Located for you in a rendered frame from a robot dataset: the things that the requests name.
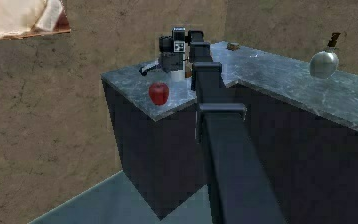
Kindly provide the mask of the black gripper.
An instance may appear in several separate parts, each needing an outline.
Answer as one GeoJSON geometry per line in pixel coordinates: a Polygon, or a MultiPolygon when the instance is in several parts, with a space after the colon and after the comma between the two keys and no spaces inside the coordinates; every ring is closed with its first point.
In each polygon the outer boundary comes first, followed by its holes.
{"type": "Polygon", "coordinates": [[[161,69],[166,72],[179,71],[183,69],[183,56],[185,54],[185,42],[174,40],[172,36],[161,36],[159,38],[160,56],[159,64],[148,64],[139,69],[142,76],[146,76],[150,71],[161,69]]]}

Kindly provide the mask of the red apple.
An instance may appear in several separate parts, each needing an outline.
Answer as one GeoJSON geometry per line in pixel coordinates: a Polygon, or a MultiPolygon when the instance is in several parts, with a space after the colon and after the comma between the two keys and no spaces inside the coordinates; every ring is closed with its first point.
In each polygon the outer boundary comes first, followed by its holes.
{"type": "Polygon", "coordinates": [[[158,106],[164,105],[169,97],[169,88],[165,83],[153,83],[148,90],[151,101],[158,106]]]}

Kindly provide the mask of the white cup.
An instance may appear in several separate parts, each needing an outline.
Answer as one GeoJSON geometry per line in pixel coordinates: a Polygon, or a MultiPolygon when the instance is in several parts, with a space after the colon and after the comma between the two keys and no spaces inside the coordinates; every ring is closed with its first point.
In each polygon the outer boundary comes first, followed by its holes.
{"type": "Polygon", "coordinates": [[[184,70],[172,71],[170,73],[170,76],[173,82],[181,82],[185,80],[185,71],[184,70]]]}

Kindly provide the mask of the dark counter with marble top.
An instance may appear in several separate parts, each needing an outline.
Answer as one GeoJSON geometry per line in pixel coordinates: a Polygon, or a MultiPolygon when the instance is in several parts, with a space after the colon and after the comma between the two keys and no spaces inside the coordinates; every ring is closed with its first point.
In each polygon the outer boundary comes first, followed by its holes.
{"type": "MultiPolygon", "coordinates": [[[[358,224],[358,76],[326,80],[306,63],[225,43],[211,47],[288,224],[358,224]]],[[[206,182],[195,141],[195,94],[161,71],[128,66],[102,76],[125,175],[164,218],[206,182]],[[149,87],[169,88],[155,105],[149,87]]]]}

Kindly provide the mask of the white cloth with brown edge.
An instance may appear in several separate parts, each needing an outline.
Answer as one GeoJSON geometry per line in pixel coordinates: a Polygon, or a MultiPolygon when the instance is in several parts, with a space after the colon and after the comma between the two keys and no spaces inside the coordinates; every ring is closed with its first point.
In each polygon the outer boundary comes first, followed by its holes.
{"type": "Polygon", "coordinates": [[[0,40],[70,31],[62,0],[0,0],[0,40]]]}

